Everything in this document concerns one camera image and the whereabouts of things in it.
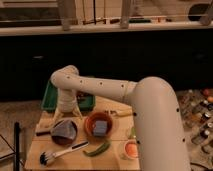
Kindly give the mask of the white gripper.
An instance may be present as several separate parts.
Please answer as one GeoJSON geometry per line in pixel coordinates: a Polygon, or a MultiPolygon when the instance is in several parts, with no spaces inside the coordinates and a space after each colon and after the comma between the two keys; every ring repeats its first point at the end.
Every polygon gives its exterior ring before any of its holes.
{"type": "Polygon", "coordinates": [[[69,113],[74,110],[76,116],[80,119],[83,118],[82,113],[77,106],[77,97],[75,90],[58,90],[58,98],[57,98],[57,108],[55,110],[52,124],[55,125],[62,117],[63,113],[69,113]]]}

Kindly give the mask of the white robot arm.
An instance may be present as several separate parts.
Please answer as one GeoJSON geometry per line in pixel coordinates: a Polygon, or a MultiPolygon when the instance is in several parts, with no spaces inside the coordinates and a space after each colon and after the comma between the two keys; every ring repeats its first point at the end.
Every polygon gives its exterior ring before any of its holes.
{"type": "Polygon", "coordinates": [[[180,108],[171,85],[159,77],[138,82],[81,76],[68,65],[50,77],[60,106],[72,101],[73,90],[132,107],[142,171],[191,171],[180,108]]]}

